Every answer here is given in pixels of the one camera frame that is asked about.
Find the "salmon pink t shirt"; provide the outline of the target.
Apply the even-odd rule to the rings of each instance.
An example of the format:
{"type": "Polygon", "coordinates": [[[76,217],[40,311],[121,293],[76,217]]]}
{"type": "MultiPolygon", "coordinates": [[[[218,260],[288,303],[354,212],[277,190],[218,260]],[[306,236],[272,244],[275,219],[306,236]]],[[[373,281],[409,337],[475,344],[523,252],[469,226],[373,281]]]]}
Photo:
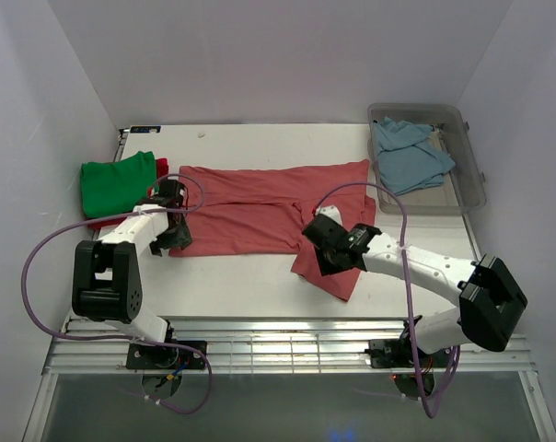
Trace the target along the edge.
{"type": "Polygon", "coordinates": [[[359,271],[321,275],[314,248],[302,231],[318,206],[336,206],[346,229],[374,223],[376,202],[363,185],[369,169],[368,160],[268,170],[184,166],[180,173],[193,210],[187,216],[192,243],[169,254],[175,258],[293,254],[292,273],[348,301],[359,271]]]}

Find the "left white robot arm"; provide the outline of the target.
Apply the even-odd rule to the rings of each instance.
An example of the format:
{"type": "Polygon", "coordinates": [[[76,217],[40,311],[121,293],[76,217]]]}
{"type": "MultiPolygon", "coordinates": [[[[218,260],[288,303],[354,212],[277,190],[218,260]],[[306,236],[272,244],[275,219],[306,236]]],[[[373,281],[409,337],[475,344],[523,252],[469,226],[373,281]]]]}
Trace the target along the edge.
{"type": "Polygon", "coordinates": [[[177,361],[179,347],[170,323],[143,305],[139,257],[146,251],[160,256],[191,245],[185,215],[178,212],[186,207],[187,194],[181,182],[163,180],[111,232],[82,241],[75,249],[74,313],[106,322],[139,342],[150,341],[146,355],[162,368],[177,361]]]}

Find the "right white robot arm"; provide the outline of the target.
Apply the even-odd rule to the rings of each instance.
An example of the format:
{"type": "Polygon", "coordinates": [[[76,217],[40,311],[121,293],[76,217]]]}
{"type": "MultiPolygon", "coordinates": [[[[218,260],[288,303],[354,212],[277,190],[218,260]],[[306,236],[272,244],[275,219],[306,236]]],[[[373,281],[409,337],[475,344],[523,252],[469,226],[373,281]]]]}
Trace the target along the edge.
{"type": "Polygon", "coordinates": [[[381,273],[424,288],[451,309],[404,322],[395,340],[373,340],[367,353],[374,367],[419,366],[431,355],[466,343],[500,353],[507,347],[527,298],[504,262],[485,255],[476,262],[400,243],[377,227],[346,230],[319,214],[304,228],[323,276],[351,270],[381,273]]]}

